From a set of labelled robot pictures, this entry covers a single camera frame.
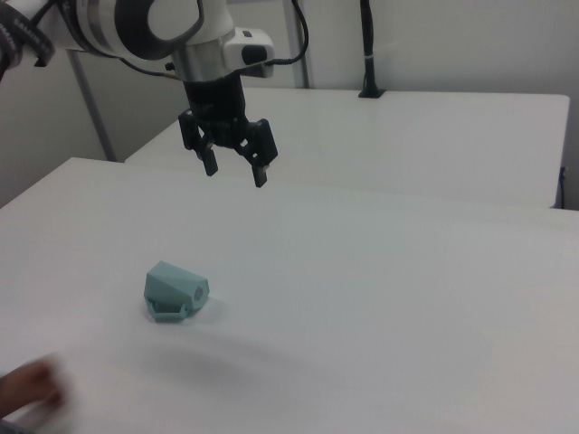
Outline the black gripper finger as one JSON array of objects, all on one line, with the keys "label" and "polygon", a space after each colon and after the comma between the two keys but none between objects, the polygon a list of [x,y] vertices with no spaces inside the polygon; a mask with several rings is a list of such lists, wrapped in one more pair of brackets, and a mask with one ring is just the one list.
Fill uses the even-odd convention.
[{"label": "black gripper finger", "polygon": [[208,176],[215,175],[218,171],[218,164],[212,150],[212,138],[201,134],[191,110],[182,112],[178,117],[178,123],[185,149],[195,152],[197,158],[203,163],[205,173]]},{"label": "black gripper finger", "polygon": [[233,149],[250,164],[255,186],[263,187],[267,182],[267,169],[277,157],[269,121],[265,118],[256,122],[243,121],[233,132]]}]

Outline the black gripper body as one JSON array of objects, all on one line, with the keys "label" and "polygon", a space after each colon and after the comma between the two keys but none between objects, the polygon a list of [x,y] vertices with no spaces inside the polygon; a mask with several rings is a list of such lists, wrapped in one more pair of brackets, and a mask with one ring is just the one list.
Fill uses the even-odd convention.
[{"label": "black gripper body", "polygon": [[234,130],[245,116],[245,98],[239,74],[212,81],[185,81],[189,110],[203,136],[216,145],[234,145]]}]

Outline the person's hand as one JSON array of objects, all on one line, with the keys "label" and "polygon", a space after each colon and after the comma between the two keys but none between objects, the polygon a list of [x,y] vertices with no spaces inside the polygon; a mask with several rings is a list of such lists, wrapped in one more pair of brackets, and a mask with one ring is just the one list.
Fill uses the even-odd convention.
[{"label": "person's hand", "polygon": [[1,375],[1,418],[30,405],[60,410],[70,402],[70,389],[55,354],[46,354]]}]

